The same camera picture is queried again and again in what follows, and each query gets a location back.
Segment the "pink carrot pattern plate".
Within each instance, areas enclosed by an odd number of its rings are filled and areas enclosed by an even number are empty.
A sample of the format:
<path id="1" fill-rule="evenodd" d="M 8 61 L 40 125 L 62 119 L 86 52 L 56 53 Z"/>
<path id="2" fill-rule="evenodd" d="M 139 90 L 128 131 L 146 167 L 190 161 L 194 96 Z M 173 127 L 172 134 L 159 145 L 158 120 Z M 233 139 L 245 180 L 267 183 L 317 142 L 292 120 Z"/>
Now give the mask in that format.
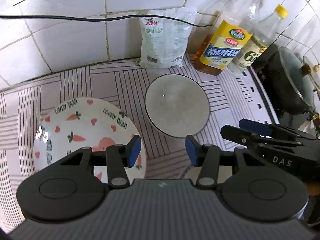
<path id="1" fill-rule="evenodd" d="M 44 117 L 35 135 L 34 167 L 39 171 L 73 151 L 88 146 L 104 151 L 126 145 L 138 129 L 117 106 L 95 98 L 74 98 Z"/>

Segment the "grey bowl black rim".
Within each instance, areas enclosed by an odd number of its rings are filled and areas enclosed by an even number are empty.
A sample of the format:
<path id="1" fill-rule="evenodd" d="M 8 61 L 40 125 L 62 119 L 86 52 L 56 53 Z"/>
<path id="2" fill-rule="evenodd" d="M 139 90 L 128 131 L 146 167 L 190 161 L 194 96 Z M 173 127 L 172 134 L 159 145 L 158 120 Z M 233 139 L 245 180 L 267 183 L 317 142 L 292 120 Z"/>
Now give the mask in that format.
<path id="1" fill-rule="evenodd" d="M 199 133 L 209 119 L 210 105 L 202 87 L 180 74 L 165 74 L 150 83 L 145 110 L 161 133 L 185 138 Z"/>

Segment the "striped white tablecloth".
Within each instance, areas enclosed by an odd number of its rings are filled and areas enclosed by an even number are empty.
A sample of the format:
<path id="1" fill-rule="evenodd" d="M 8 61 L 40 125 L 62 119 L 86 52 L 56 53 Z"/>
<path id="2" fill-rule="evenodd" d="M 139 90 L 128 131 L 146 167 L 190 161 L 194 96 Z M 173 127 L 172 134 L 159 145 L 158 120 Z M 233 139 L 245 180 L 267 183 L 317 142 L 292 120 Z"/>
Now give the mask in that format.
<path id="1" fill-rule="evenodd" d="M 180 178 L 189 160 L 184 141 L 157 131 L 144 107 L 149 84 L 158 76 L 175 73 L 203 87 L 210 104 L 209 122 L 196 136 L 225 150 L 235 143 L 224 140 L 220 128 L 243 119 L 278 122 L 275 111 L 257 77 L 245 72 L 235 77 L 225 71 L 214 77 L 193 68 L 193 54 L 183 66 L 172 69 L 143 69 L 136 60 L 85 66 L 52 74 L 1 92 L 1 229 L 11 232 L 24 220 L 16 199 L 20 183 L 37 172 L 33 154 L 36 130 L 50 112 L 66 100 L 89 97 L 112 103 L 133 121 L 143 138 L 146 155 L 142 171 L 146 178 Z"/>

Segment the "dark cooking pot with lid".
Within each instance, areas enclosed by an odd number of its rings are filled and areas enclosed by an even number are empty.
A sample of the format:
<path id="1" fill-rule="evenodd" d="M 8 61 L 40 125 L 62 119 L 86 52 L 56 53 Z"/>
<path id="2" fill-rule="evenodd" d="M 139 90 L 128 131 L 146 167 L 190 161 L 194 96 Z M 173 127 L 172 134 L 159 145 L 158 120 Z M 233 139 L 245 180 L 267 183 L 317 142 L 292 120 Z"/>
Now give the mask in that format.
<path id="1" fill-rule="evenodd" d="M 306 64 L 291 50 L 280 47 L 257 69 L 257 75 L 276 112 L 299 115 L 315 109 L 315 86 L 303 71 L 305 68 Z"/>

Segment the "clear vinegar bottle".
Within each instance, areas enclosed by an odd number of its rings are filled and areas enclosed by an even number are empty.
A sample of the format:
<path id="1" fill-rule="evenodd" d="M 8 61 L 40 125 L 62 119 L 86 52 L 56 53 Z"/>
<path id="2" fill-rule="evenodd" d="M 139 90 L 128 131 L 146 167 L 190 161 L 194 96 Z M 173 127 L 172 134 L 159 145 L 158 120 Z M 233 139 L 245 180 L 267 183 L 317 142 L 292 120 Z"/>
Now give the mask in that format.
<path id="1" fill-rule="evenodd" d="M 288 11 L 282 5 L 277 5 L 272 14 L 259 21 L 249 41 L 240 49 L 227 68 L 239 75 L 251 66 L 272 44 L 281 20 L 287 15 Z"/>

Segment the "yellow label cooking wine bottle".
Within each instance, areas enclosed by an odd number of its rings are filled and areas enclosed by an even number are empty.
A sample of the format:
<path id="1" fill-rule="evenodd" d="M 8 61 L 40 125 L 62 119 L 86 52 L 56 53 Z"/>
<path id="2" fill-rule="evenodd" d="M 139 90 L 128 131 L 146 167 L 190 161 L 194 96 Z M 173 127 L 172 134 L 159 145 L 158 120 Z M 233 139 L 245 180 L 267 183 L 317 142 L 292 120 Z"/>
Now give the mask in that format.
<path id="1" fill-rule="evenodd" d="M 263 0 L 228 0 L 194 57 L 198 71 L 219 75 L 253 35 Z"/>

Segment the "white salt bag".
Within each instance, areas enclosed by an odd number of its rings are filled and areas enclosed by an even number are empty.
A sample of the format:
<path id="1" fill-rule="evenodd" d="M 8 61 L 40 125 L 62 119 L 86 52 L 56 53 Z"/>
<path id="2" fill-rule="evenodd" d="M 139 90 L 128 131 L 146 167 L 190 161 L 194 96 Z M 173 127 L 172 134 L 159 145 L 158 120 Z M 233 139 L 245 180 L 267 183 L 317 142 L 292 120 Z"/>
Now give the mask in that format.
<path id="1" fill-rule="evenodd" d="M 142 34 L 140 66 L 181 67 L 195 23 L 195 7 L 150 10 L 139 19 Z"/>

